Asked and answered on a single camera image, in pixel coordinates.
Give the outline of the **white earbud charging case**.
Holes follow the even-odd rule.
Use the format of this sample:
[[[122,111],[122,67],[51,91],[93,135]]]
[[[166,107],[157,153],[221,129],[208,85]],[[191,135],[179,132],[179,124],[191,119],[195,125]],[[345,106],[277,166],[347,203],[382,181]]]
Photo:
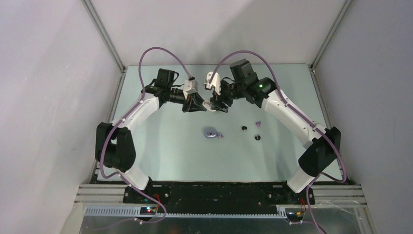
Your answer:
[[[213,105],[210,102],[204,101],[202,105],[206,108],[207,111],[216,112],[216,110],[213,109]]]

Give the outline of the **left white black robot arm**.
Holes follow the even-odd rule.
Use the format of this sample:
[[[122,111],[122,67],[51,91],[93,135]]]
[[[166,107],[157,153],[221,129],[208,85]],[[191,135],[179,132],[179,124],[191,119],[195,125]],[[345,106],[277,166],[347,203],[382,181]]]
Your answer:
[[[175,71],[159,69],[157,77],[145,87],[139,99],[122,117],[110,123],[102,122],[96,128],[95,159],[101,165],[114,169],[115,174],[136,188],[135,197],[142,203],[152,201],[154,190],[148,186],[150,177],[135,161],[133,131],[167,102],[180,104],[183,112],[207,111],[204,99],[196,90],[194,78],[186,80],[186,84],[193,83],[187,91],[174,87],[175,77],[178,76]]]

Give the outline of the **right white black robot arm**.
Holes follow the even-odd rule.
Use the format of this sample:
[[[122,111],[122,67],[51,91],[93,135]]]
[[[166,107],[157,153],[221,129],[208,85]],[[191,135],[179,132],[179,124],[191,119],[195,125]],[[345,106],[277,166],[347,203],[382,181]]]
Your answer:
[[[217,72],[209,72],[205,89],[213,90],[207,104],[212,111],[228,112],[236,99],[245,99],[275,116],[295,134],[305,152],[298,159],[298,167],[286,182],[283,197],[295,204],[303,197],[303,190],[339,157],[341,132],[310,119],[294,104],[271,78],[259,78],[251,63],[242,59],[230,65],[231,83]]]

